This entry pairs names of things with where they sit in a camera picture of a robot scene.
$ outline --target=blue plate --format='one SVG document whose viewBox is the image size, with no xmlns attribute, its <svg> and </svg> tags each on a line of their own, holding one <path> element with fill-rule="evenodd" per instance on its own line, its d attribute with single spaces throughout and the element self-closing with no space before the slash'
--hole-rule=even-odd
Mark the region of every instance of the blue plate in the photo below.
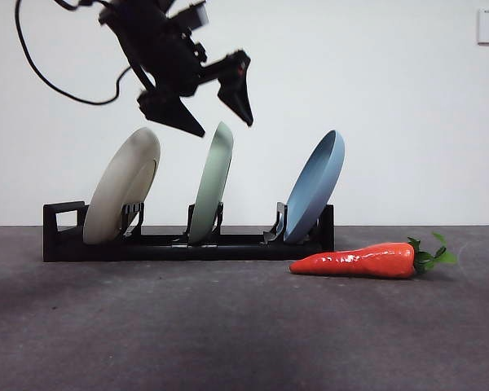
<svg viewBox="0 0 489 391">
<path fill-rule="evenodd" d="M 315 148 L 288 198 L 284 242 L 302 241 L 317 222 L 339 179 L 344 162 L 344 140 L 332 130 Z"/>
</svg>

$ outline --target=plate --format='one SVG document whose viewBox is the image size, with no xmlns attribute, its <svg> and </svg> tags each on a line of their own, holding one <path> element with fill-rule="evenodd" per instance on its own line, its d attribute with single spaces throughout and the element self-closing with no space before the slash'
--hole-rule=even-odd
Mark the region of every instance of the plate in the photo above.
<svg viewBox="0 0 489 391">
<path fill-rule="evenodd" d="M 227 183 L 233 147 L 231 131 L 221 122 L 215 131 L 201 175 L 188 233 L 189 244 L 200 243 L 214 228 L 218 206 Z"/>
<path fill-rule="evenodd" d="M 344 140 L 332 130 L 320 140 L 290 193 L 285 243 L 299 243 L 317 222 L 337 184 L 343 162 Z"/>
<path fill-rule="evenodd" d="M 161 147 L 147 128 L 136 130 L 111 159 L 90 201 L 83 242 L 101 244 L 121 233 L 124 204 L 144 202 L 156 175 Z M 132 222 L 136 213 L 129 219 Z"/>
</svg>

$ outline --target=green plate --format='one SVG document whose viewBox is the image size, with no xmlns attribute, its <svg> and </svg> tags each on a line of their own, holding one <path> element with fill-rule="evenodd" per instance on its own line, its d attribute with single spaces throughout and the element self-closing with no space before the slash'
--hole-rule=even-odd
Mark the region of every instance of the green plate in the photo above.
<svg viewBox="0 0 489 391">
<path fill-rule="evenodd" d="M 228 126 L 219 123 L 215 131 L 205 168 L 201 175 L 196 204 L 188 234 L 188 243 L 199 244 L 214 228 L 216 213 L 227 183 L 234 138 Z"/>
</svg>

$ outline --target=dish rack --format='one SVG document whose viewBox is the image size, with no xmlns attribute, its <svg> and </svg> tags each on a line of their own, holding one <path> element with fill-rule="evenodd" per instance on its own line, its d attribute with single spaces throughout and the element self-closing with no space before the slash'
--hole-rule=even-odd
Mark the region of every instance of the dish rack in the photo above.
<svg viewBox="0 0 489 391">
<path fill-rule="evenodd" d="M 188 243 L 194 205 L 188 207 L 187 229 L 182 234 L 142 233 L 144 203 L 126 204 L 121 211 L 118 237 L 105 244 L 84 244 L 83 223 L 88 205 L 84 201 L 43 206 L 43 261 L 214 261 L 214 260 L 295 260 L 334 250 L 333 205 L 326 205 L 306 238 L 286 244 L 288 216 L 286 204 L 277 203 L 275 224 L 261 234 L 223 234 L 220 203 L 211 234 L 199 244 Z M 59 230 L 56 215 L 77 212 L 76 226 Z M 129 220 L 138 214 L 138 222 Z"/>
</svg>

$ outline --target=robotic arm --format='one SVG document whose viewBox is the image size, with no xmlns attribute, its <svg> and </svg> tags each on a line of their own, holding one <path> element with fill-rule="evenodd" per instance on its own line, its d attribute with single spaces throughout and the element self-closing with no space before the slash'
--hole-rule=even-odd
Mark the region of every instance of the robotic arm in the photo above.
<svg viewBox="0 0 489 391">
<path fill-rule="evenodd" d="M 24 53 L 35 73 L 54 90 L 79 102 L 95 105 L 112 102 L 119 93 L 119 81 L 126 70 L 117 80 L 116 96 L 104 102 L 91 102 L 68 94 L 52 85 L 38 71 L 21 32 L 20 2 L 16 0 L 16 27 Z M 64 0 L 55 2 L 69 11 L 95 2 L 104 6 L 99 22 L 117 35 L 130 67 L 145 87 L 138 103 L 148 120 L 202 137 L 205 131 L 180 98 L 193 96 L 197 86 L 218 79 L 221 84 L 218 97 L 248 126 L 252 125 L 253 115 L 246 89 L 250 58 L 244 51 L 236 51 L 204 66 L 202 64 L 207 60 L 205 48 L 191 39 L 192 30 L 208 22 L 205 1 L 192 4 L 172 17 L 168 17 L 167 12 L 174 0 L 80 0 L 76 6 Z"/>
</svg>

